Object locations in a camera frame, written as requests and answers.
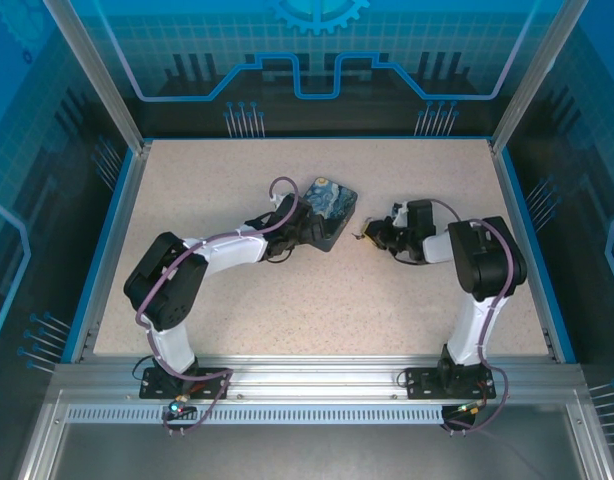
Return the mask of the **starry night print tin box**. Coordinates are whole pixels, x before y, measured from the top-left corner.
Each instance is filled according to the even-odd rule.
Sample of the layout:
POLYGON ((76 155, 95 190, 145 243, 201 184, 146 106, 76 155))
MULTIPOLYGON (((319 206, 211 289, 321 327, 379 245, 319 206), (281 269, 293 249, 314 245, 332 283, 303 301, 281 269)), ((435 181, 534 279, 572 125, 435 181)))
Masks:
POLYGON ((329 252, 356 209, 358 194, 332 180, 316 178, 303 195, 309 207, 301 241, 329 252))

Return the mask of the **grey metal shelf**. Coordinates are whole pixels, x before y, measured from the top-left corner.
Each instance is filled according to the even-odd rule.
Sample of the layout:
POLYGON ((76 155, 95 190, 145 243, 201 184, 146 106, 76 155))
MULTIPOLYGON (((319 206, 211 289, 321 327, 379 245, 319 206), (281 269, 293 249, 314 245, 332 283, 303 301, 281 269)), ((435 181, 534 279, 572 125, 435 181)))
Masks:
POLYGON ((559 418, 450 436, 429 426, 67 429, 51 480, 586 480, 559 418))

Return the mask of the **aluminium side rail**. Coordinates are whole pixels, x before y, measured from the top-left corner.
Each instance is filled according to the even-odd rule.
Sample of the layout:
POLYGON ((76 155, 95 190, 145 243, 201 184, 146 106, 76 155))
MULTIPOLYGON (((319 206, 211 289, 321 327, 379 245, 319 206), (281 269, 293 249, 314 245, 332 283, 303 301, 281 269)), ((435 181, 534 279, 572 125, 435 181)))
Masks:
POLYGON ((63 350, 64 364, 81 361, 90 330, 103 319, 152 144, 148 139, 141 153, 129 151, 123 162, 63 350))
POLYGON ((513 233, 525 255, 528 268, 527 281, 549 357, 555 363, 567 363, 568 350, 562 350, 559 336, 563 329, 562 315, 520 190, 518 177, 506 149, 496 152, 492 143, 489 143, 489 147, 513 233))

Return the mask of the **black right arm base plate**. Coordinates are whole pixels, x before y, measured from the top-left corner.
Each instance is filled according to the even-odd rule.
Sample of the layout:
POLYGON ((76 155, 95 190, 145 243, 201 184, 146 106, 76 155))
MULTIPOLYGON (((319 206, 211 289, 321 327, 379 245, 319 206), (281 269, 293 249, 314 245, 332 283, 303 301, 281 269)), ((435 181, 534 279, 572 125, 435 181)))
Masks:
POLYGON ((405 370, 409 400, 495 399, 496 386, 492 372, 483 365, 460 367, 452 371, 434 368, 405 370))

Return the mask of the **aluminium mounting rail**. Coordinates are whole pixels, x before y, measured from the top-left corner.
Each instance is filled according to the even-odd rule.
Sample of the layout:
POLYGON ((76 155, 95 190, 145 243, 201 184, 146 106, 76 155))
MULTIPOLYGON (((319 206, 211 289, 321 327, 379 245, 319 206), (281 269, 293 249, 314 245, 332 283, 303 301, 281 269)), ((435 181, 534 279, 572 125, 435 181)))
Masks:
MULTIPOLYGON (((494 381, 509 383, 508 403, 568 404, 588 399, 582 368, 546 356, 495 356, 494 381)), ((227 367, 232 404, 403 404, 403 370, 434 367, 434 355, 201 355, 200 365, 227 367)), ((131 357, 91 357, 60 364, 51 403, 136 403, 139 382, 131 357)))

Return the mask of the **aluminium frame post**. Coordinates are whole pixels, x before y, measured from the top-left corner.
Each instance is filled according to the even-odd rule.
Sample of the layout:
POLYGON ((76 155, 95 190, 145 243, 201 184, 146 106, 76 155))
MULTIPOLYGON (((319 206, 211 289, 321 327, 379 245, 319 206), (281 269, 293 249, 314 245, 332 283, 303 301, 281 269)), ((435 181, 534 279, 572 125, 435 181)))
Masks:
POLYGON ((146 155, 145 141, 120 91, 70 0, 42 0, 89 82, 132 152, 146 155))
POLYGON ((490 142, 490 150, 493 156, 502 154, 544 79, 553 68, 558 55, 588 2, 589 0, 563 0, 518 89, 512 96, 494 131, 490 142))

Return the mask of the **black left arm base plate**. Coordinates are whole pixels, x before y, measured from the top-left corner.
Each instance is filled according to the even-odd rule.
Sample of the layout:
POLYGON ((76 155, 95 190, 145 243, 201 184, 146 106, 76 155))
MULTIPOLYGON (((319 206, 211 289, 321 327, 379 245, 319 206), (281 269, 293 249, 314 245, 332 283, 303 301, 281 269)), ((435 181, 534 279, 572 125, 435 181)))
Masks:
POLYGON ((160 366, 146 368, 141 377, 139 398, 149 400, 173 400, 187 395, 192 400, 211 400, 225 385, 226 377, 190 382, 171 376, 160 366))

